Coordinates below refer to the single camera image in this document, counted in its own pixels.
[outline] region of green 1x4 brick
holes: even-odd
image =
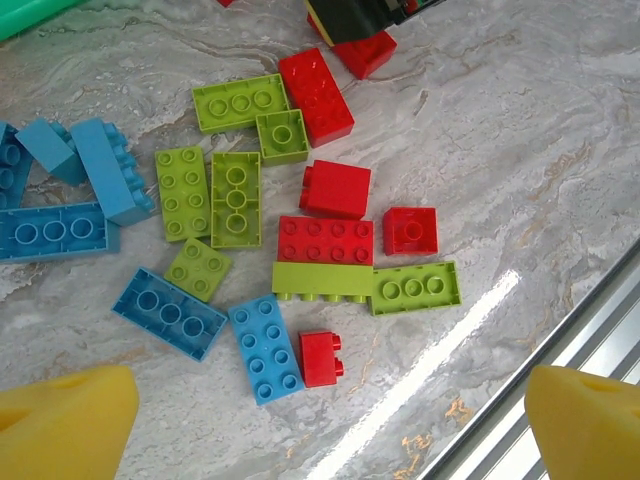
[[[309,157],[309,140],[302,111],[271,113],[256,117],[262,164],[265,167],[304,162]]]
[[[256,116],[289,110],[279,73],[194,88],[193,102],[203,133],[256,125]]]
[[[214,153],[211,176],[211,247],[262,245],[260,154]]]
[[[173,260],[165,280],[208,302],[231,268],[231,259],[195,238],[189,238]]]
[[[300,295],[305,301],[323,296],[329,302],[342,297],[365,303],[371,295],[373,267],[364,265],[327,265],[323,263],[274,262],[273,293],[280,300]]]
[[[208,236],[211,212],[202,148],[156,152],[156,171],[167,241]]]
[[[454,262],[431,263],[373,272],[369,300],[373,315],[460,305]]]

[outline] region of lime green lego brick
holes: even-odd
[[[202,148],[156,152],[156,171],[167,241],[208,236],[211,209]]]
[[[164,274],[165,280],[208,302],[231,268],[231,259],[189,238]]]
[[[460,305],[454,262],[384,268],[373,272],[373,315]]]
[[[211,175],[211,247],[262,245],[260,154],[214,153]]]
[[[289,110],[279,73],[194,88],[192,93],[203,133],[253,127],[257,115]]]
[[[272,290],[280,300],[300,295],[305,301],[323,296],[329,302],[365,303],[373,287],[373,267],[324,263],[274,262]]]
[[[274,167],[304,162],[309,157],[309,140],[302,111],[270,113],[256,117],[262,164]]]

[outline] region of blue 1x2 brick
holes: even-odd
[[[0,263],[64,260],[120,251],[120,228],[98,202],[0,211]]]
[[[92,118],[71,127],[71,138],[106,217],[122,227],[149,218],[153,200],[116,126]]]
[[[228,317],[145,268],[140,268],[112,311],[201,362]]]
[[[33,157],[16,140],[18,131],[0,122],[0,210],[18,208],[22,201]]]
[[[38,118],[18,132],[16,139],[54,177],[74,187],[87,180],[71,134],[58,122]]]
[[[258,405],[304,388],[275,295],[233,307],[229,318]]]

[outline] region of green 1x3 brick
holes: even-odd
[[[271,113],[256,117],[262,164],[265,167],[304,162],[309,157],[309,140],[302,111]]]
[[[231,259],[195,238],[189,238],[173,260],[165,280],[208,302],[231,268]]]
[[[211,211],[202,148],[156,152],[156,171],[167,241],[208,236]]]
[[[384,268],[373,272],[373,292],[369,300],[373,315],[461,303],[454,262]]]
[[[193,102],[203,133],[256,125],[256,116],[289,110],[279,73],[194,88]]]
[[[274,262],[272,290],[280,300],[300,295],[305,301],[323,296],[329,302],[365,303],[371,295],[373,267],[323,263]]]
[[[211,175],[211,247],[262,245],[260,154],[214,153]]]

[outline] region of toy building block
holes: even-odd
[[[279,73],[193,89],[203,133],[254,127],[256,116],[289,110]]]
[[[300,110],[259,115],[256,123],[265,167],[307,160],[309,142]]]
[[[126,227],[149,218],[153,200],[116,126],[92,118],[71,127],[71,138],[107,219]]]
[[[372,315],[460,305],[454,262],[373,271]]]
[[[0,263],[64,260],[120,251],[120,228],[98,202],[0,211]]]
[[[16,140],[18,131],[0,122],[0,210],[18,208],[22,201],[33,157]]]
[[[368,265],[327,265],[322,263],[274,262],[273,293],[279,300],[294,294],[304,301],[323,296],[329,302],[345,300],[365,303],[371,295],[373,267]]]
[[[637,385],[540,365],[531,373],[524,405],[550,478],[638,478]]]
[[[211,247],[262,245],[260,154],[214,153]]]
[[[360,220],[367,212],[371,170],[316,160],[302,180],[300,208],[310,215]]]
[[[320,50],[283,58],[278,68],[293,104],[302,110],[312,147],[351,133],[353,116]]]
[[[307,22],[322,36],[311,15],[307,15]],[[364,40],[334,45],[331,51],[354,77],[364,80],[387,63],[397,47],[396,41],[383,30]]]
[[[200,147],[156,152],[158,190],[168,242],[211,234],[211,208]]]
[[[334,352],[342,348],[340,336],[332,332],[301,332],[300,366],[307,388],[335,385],[344,375],[342,362]]]
[[[373,222],[282,216],[278,261],[373,265]]]
[[[187,239],[165,280],[208,302],[231,268],[231,259],[195,238]]]
[[[228,320],[145,268],[138,269],[111,310],[198,362]]]
[[[382,225],[387,255],[438,253],[435,208],[393,207],[384,214]]]
[[[229,318],[258,405],[304,388],[289,334],[273,295],[229,309]]]
[[[0,392],[0,478],[113,480],[138,403],[120,365]]]
[[[54,177],[74,187],[87,180],[76,145],[58,122],[38,118],[18,132],[16,139]]]

